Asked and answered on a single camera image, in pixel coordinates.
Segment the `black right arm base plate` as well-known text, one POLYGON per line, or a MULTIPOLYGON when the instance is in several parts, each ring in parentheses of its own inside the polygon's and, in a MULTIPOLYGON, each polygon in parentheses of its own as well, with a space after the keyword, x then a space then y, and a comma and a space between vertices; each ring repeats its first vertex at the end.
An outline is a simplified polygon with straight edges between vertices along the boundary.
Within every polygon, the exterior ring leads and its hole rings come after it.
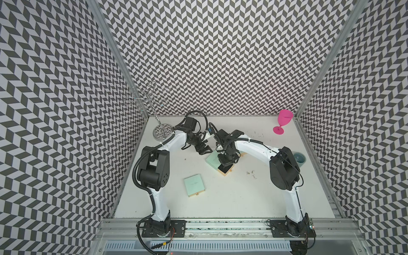
POLYGON ((274 238, 315 238, 316 232, 309 222, 293 223, 286 220, 267 220, 274 238))

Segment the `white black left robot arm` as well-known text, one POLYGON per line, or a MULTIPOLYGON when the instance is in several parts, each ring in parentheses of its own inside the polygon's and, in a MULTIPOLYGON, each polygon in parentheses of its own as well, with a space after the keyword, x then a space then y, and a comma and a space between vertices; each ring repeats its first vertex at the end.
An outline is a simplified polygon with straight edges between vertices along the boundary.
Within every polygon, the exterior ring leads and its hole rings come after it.
POLYGON ((166 237, 171 232, 171 211, 160 191, 170 178, 171 150, 194 146, 199 155, 210 154, 212 149, 206 144, 208 128, 205 113, 192 110, 179 124, 164 132, 158 145, 142 149, 132 170, 132 181, 137 188, 148 193, 152 202, 153 211, 142 222, 143 228, 152 230, 153 236, 166 237))

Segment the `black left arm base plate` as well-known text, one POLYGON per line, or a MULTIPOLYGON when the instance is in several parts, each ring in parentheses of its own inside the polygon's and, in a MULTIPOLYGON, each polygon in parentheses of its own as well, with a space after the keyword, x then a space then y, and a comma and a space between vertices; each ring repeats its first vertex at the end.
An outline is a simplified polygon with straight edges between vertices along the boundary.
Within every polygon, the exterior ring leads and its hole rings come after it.
POLYGON ((183 238, 186 232, 185 220, 158 222, 148 220, 142 227, 143 238, 183 238))

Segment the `mint green drawer jewelry box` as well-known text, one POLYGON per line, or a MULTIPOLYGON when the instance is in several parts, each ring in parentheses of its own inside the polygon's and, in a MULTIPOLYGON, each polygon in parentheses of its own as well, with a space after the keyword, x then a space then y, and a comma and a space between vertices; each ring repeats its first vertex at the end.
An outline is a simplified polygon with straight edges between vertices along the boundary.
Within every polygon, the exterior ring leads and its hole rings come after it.
POLYGON ((223 166, 218 159, 218 152, 212 152, 209 154, 209 156, 206 158, 206 163, 223 176, 226 176, 228 173, 232 172, 233 165, 223 166))

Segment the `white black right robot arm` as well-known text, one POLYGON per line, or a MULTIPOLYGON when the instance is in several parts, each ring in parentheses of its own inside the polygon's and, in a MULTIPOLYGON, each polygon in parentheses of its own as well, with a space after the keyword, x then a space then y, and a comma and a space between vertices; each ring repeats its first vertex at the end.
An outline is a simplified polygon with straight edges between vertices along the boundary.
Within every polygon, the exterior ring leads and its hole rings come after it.
POLYGON ((305 228, 305 216, 301 209, 297 188, 303 178, 292 151, 288 147, 274 149, 263 142, 251 139, 242 131, 226 133, 218 130, 212 123, 208 124, 208 132, 214 135, 218 160, 224 167, 236 164, 241 154, 246 153, 269 166, 272 184, 284 191, 286 206, 286 227, 289 235, 298 237, 305 228))

